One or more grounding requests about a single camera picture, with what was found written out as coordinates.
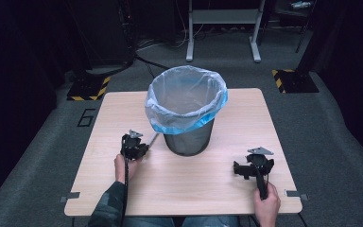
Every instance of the hazard stripe tape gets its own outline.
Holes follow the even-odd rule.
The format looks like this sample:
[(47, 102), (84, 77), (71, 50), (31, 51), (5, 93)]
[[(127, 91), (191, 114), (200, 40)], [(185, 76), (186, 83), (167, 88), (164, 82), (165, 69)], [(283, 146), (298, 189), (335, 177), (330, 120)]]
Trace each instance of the hazard stripe tape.
[(276, 82), (276, 86), (278, 87), (279, 89), (279, 92), (280, 93), (285, 93), (285, 88), (282, 84), (282, 81), (279, 77), (279, 72), (294, 72), (294, 70), (291, 70), (291, 69), (285, 69), (285, 70), (272, 70), (272, 75), (273, 77), (275, 78), (275, 82)]
[(67, 97), (67, 100), (70, 100), (70, 101), (94, 101), (94, 100), (99, 100), (104, 96), (105, 91), (106, 91), (106, 89), (108, 87), (108, 84), (109, 84), (109, 80), (111, 80), (110, 77), (107, 77), (107, 78), (104, 79), (104, 81), (102, 83), (102, 87), (99, 90), (97, 96), (69, 96), (69, 97)]

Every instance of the plastic bag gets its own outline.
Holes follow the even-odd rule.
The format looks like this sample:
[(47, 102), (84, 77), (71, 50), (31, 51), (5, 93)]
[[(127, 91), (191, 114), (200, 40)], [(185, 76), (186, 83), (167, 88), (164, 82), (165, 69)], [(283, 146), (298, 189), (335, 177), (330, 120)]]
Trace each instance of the plastic bag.
[(180, 66), (164, 71), (149, 85), (146, 115), (156, 132), (180, 134), (213, 120), (227, 100), (220, 74)]

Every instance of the mesh trash can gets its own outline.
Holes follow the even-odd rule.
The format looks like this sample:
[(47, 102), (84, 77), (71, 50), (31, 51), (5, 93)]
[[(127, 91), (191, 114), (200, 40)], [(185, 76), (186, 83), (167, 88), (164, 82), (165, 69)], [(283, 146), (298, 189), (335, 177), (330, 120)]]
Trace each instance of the mesh trash can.
[(146, 115), (170, 150), (192, 156), (208, 146), (215, 116), (227, 99), (220, 74), (180, 66), (164, 71), (149, 85)]

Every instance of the equipment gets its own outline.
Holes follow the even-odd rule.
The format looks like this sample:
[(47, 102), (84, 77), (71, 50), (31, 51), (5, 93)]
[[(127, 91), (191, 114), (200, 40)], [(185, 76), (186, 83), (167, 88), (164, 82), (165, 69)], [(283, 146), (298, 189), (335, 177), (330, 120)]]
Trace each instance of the equipment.
[(260, 192), (261, 200), (265, 200), (268, 197), (268, 185), (265, 185), (264, 176), (268, 175), (272, 170), (274, 162), (273, 159), (268, 160), (264, 154), (260, 154), (257, 149), (249, 149), (249, 152), (255, 152), (247, 156), (247, 162), (251, 163), (249, 166), (241, 166), (238, 162), (233, 162), (234, 174), (244, 176), (245, 180), (250, 177), (256, 177), (257, 187)]

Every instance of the jacket sleeve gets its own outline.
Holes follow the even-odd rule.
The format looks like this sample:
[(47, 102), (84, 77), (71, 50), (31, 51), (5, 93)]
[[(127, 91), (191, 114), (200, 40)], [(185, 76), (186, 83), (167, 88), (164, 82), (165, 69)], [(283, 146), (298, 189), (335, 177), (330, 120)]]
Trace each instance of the jacket sleeve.
[(96, 205), (95, 210), (88, 221), (88, 227), (119, 227), (123, 215), (124, 196), (125, 185), (120, 182), (114, 182), (111, 187), (104, 192)]

